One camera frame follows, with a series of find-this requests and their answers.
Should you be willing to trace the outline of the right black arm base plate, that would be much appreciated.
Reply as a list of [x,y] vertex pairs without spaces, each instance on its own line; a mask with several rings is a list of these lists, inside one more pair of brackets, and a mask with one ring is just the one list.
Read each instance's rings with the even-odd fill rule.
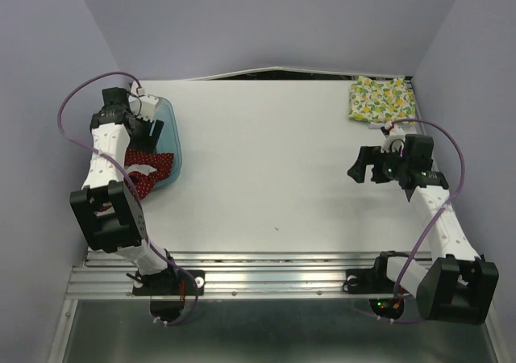
[[394,283],[401,270],[394,269],[346,269],[346,279],[342,291],[348,294],[392,294],[403,296],[415,292],[418,284],[426,275],[424,268],[408,268],[397,292],[394,292]]

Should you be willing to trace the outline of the red polka dot skirt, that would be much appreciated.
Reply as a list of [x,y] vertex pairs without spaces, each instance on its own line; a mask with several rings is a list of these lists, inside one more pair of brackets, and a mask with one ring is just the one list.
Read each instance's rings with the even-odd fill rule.
[[148,153],[128,148],[124,158],[124,170],[133,181],[141,200],[146,198],[162,181],[167,181],[173,171],[174,154]]

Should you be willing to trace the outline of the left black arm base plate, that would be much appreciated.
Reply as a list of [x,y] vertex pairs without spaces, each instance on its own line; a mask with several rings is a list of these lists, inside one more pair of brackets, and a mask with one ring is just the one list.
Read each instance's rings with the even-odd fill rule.
[[199,296],[204,295],[204,270],[189,270],[189,273],[201,285],[195,284],[182,272],[170,272],[165,270],[150,276],[141,276],[138,271],[135,274],[127,273],[126,276],[133,282],[132,294],[134,296]]

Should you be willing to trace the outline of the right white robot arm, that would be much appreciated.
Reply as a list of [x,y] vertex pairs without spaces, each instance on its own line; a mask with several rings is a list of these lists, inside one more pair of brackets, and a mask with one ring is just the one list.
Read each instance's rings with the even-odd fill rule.
[[392,322],[414,298],[423,320],[481,325],[499,279],[497,266],[485,261],[469,243],[452,208],[444,174],[433,169],[434,141],[419,134],[390,134],[381,146],[363,146],[347,174],[355,182],[372,170],[376,184],[396,182],[424,225],[431,266],[410,253],[386,251],[370,269],[347,269],[343,292],[391,294],[371,302],[373,312]]

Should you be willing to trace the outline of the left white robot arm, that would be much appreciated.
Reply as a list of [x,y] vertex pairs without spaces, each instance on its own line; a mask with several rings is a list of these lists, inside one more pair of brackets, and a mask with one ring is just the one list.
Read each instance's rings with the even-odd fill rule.
[[70,205],[88,246],[131,262],[136,288],[172,293],[179,273],[169,252],[149,237],[142,201],[174,183],[182,167],[173,106],[162,97],[114,87],[89,129],[92,156],[86,179]]

